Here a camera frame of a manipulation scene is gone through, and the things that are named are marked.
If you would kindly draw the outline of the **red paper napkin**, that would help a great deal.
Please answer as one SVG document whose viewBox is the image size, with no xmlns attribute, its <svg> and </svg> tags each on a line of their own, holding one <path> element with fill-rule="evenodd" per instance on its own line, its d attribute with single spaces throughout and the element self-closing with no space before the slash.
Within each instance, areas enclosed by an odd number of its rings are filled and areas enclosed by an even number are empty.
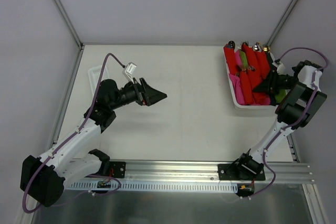
<svg viewBox="0 0 336 224">
<path fill-rule="evenodd" d="M 250 81 L 252 95 L 255 100 L 255 103 L 259 105 L 270 105 L 271 100 L 268 94 L 264 92 L 256 92 L 254 88 L 258 87 L 262 82 L 261 73 L 258 69 L 253 66 L 247 68 L 247 74 Z"/>
</svg>

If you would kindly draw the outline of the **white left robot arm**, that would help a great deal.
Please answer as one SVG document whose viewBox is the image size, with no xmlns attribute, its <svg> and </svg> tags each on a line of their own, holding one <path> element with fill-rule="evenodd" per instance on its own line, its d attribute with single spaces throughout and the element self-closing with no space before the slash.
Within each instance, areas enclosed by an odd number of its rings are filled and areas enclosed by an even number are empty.
<svg viewBox="0 0 336 224">
<path fill-rule="evenodd" d="M 122 88 L 118 88 L 112 79 L 101 81 L 96 88 L 93 103 L 76 129 L 40 156 L 29 155 L 23 161 L 20 188 L 24 192 L 24 212 L 29 212 L 26 207 L 27 196 L 44 207 L 50 207 L 58 201 L 64 189 L 74 182 L 92 175 L 107 176 L 110 157 L 98 149 L 89 151 L 78 161 L 72 159 L 111 125 L 116 119 L 116 109 L 133 102 L 140 106 L 151 106 L 166 98 L 167 94 L 149 86 L 144 78 L 130 81 Z"/>
</svg>

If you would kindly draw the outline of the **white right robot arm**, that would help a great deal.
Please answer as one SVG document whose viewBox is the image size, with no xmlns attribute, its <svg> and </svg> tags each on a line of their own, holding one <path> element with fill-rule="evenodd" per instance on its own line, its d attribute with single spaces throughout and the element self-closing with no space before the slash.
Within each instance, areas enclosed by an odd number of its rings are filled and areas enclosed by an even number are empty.
<svg viewBox="0 0 336 224">
<path fill-rule="evenodd" d="M 253 180 L 262 174 L 268 156 L 280 142 L 296 129 L 305 127 L 326 101 L 327 95 L 319 87 L 323 74 L 321 66 L 305 60 L 293 71 L 298 82 L 278 105 L 272 127 L 260 142 L 232 164 L 236 179 Z"/>
</svg>

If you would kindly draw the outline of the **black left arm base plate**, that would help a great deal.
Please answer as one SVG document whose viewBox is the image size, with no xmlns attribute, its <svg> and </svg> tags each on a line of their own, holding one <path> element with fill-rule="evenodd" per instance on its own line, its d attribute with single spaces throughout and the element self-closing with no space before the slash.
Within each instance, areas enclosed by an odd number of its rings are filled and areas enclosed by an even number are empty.
<svg viewBox="0 0 336 224">
<path fill-rule="evenodd" d="M 125 178 L 126 166 L 124 161 L 110 161 L 105 174 L 113 178 Z"/>
</svg>

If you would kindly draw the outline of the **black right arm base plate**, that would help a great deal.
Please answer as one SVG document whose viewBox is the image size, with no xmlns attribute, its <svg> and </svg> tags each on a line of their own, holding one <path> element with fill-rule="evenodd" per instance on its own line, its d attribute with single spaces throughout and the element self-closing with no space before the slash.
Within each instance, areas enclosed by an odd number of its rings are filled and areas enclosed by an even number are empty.
<svg viewBox="0 0 336 224">
<path fill-rule="evenodd" d="M 266 180 L 264 170 L 255 173 L 253 170 L 244 165 L 240 166 L 237 163 L 218 164 L 217 169 L 219 180 Z"/>
</svg>

